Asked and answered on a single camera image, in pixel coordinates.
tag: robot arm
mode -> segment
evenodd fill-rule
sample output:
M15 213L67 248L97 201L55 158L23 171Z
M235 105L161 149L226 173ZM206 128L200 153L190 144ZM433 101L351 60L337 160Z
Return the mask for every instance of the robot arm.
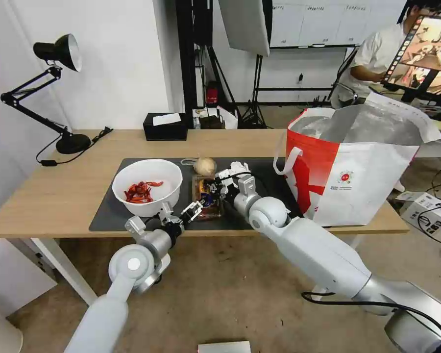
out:
M233 177L239 177L237 183ZM258 232L273 241L279 251L322 288L366 305L378 315L391 314L392 308L372 304L399 304L416 309L441 325L441 302L409 282L396 282L373 275L357 252L333 234L304 218L288 216L281 200L260 197L255 178L247 165L232 163L232 168L216 174L208 182L212 196L231 204ZM180 218L164 204L159 214L161 225L146 231L139 217L126 223L136 244L117 251L109 265L113 284L87 310L65 353L113 351L127 320L126 300L135 290L143 293L156 283L170 264L169 249L185 227L201 213L204 201L194 202ZM441 330L430 320L408 310L398 310L385 331L405 353L432 353L441 346Z
M93 302L72 336L65 353L111 353L127 320L127 298L132 291L143 293L160 280L170 264L168 251L175 245L185 227L202 210L201 202L193 202L173 216L168 203L159 213L161 225L146 231L139 217L126 222L126 229L136 244L119 249L109 263L109 276L113 282L108 293Z
M348 244L313 221L288 217L281 200L261 198L255 178L247 165L243 170L218 173L212 190L242 214L256 231L272 240L279 251L308 277L328 292L341 294L356 302L399 304L416 309L441 325L441 302L405 281L390 281L373 275L358 253ZM229 176L238 176L238 185ZM377 315L391 314L391 307L365 306ZM441 330L414 312L398 310L385 327L386 334L402 352L432 353L441 345Z

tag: screen display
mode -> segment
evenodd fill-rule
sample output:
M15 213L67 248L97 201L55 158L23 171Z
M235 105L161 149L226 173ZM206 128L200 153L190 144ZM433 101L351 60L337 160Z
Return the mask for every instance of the screen display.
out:
M441 18L421 16L395 56L384 83L417 90L432 70L439 72L426 91L441 96Z

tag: dried red chili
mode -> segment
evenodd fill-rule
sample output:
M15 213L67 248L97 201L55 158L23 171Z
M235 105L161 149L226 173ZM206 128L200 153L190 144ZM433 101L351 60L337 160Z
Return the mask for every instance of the dried red chili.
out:
M150 196L150 186L161 186L163 181L141 181L139 184L132 184L129 190L124 191L126 201L131 203L148 203L152 202L153 198Z

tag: black tissue box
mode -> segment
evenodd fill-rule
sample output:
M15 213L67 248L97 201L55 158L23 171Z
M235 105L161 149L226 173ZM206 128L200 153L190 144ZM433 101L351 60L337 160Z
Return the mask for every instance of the black tissue box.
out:
M159 115L166 115L171 113L148 113L144 120L144 132L147 141L186 141L188 135L188 128L184 124L184 113L180 113L180 122L153 125L153 117Z

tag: monitor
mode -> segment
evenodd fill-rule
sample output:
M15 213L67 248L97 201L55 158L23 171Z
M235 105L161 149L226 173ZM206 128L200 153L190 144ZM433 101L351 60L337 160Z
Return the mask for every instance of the monitor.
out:
M403 101L419 98L441 105L441 17L417 18L382 84L404 89Z

